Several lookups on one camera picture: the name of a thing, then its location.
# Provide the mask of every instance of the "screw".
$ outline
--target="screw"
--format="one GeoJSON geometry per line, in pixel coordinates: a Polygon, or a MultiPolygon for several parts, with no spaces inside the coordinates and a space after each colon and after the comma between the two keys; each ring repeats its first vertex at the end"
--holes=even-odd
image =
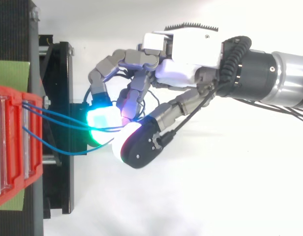
{"type": "Polygon", "coordinates": [[[74,49],[74,48],[69,48],[69,49],[68,49],[68,54],[69,54],[71,57],[75,56],[75,49],[74,49]]]}
{"type": "Polygon", "coordinates": [[[49,109],[49,106],[51,105],[51,101],[49,100],[48,96],[43,97],[43,107],[44,109],[49,109]]]}

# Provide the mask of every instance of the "cable connector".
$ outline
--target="cable connector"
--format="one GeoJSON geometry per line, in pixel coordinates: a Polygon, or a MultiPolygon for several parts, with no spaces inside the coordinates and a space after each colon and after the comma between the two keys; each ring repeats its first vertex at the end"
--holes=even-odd
{"type": "Polygon", "coordinates": [[[175,130],[171,130],[171,131],[168,131],[167,133],[165,133],[163,136],[161,136],[160,142],[161,142],[162,147],[164,148],[165,146],[167,146],[173,140],[173,137],[176,134],[177,133],[175,130]]]}

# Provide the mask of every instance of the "glowing cube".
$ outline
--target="glowing cube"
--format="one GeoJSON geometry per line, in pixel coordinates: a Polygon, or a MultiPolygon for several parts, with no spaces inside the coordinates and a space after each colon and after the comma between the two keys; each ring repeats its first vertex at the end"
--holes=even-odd
{"type": "MultiPolygon", "coordinates": [[[[99,107],[94,110],[89,110],[87,112],[87,123],[89,126],[96,128],[122,126],[120,110],[116,106],[99,107]]],[[[92,130],[90,131],[90,134],[98,144],[102,145],[113,139],[117,133],[107,133],[103,131],[92,130]]]]}

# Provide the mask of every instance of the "red crate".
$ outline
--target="red crate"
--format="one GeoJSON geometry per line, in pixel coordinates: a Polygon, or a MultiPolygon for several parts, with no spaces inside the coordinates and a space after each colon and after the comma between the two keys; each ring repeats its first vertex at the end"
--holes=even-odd
{"type": "MultiPolygon", "coordinates": [[[[36,181],[42,175],[42,144],[30,138],[30,177],[24,178],[23,161],[23,99],[31,104],[42,107],[42,99],[34,94],[21,93],[12,88],[0,86],[0,96],[6,97],[5,136],[6,136],[6,170],[7,188],[0,193],[0,205],[4,204],[17,193],[36,181]]],[[[42,138],[42,118],[30,114],[30,131],[42,138]]]]}

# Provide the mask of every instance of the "white background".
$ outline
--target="white background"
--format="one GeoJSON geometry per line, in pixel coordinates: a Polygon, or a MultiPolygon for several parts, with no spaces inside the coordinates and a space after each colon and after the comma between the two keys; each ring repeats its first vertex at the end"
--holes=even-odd
{"type": "MultiPolygon", "coordinates": [[[[252,48],[303,55],[303,0],[36,0],[40,33],[68,41],[74,101],[115,49],[166,25],[218,26],[252,48]]],[[[127,80],[108,83],[117,98],[127,80]]],[[[174,92],[152,89],[161,102],[174,92]]],[[[147,110],[156,102],[148,94],[147,110]]],[[[75,209],[52,211],[46,236],[303,236],[303,123],[216,98],[143,169],[106,147],[75,157],[75,209]]]]}

